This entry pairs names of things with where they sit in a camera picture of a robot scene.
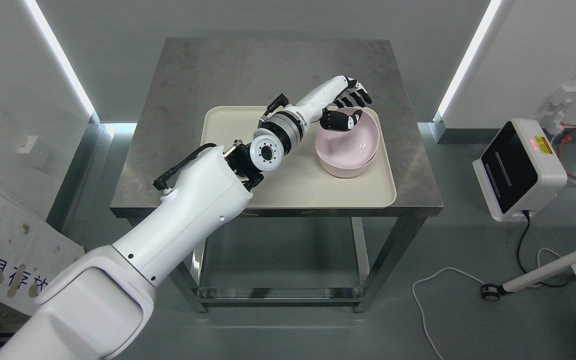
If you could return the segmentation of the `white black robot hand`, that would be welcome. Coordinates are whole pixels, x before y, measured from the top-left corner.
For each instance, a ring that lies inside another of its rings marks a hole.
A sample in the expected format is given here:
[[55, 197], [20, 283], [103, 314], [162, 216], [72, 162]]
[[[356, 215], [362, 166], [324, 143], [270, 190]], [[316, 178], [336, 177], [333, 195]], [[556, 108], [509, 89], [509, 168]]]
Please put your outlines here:
[[345, 76], [334, 76], [306, 94], [295, 105], [288, 105], [285, 111], [295, 114], [298, 120], [309, 127], [318, 122], [320, 127], [333, 132], [349, 132], [358, 125], [360, 111], [347, 115], [341, 111], [330, 111], [334, 105], [338, 109], [366, 107], [373, 101], [366, 88], [358, 80]]

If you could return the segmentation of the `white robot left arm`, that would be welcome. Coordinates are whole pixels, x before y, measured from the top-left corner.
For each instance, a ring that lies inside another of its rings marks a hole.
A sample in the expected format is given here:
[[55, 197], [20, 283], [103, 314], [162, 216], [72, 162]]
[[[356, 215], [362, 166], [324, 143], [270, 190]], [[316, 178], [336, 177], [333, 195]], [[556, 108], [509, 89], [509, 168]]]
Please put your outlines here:
[[200, 152], [151, 214], [59, 274], [0, 360], [100, 360], [124, 351], [153, 314], [158, 285], [250, 202], [252, 192], [227, 161], [239, 148]]

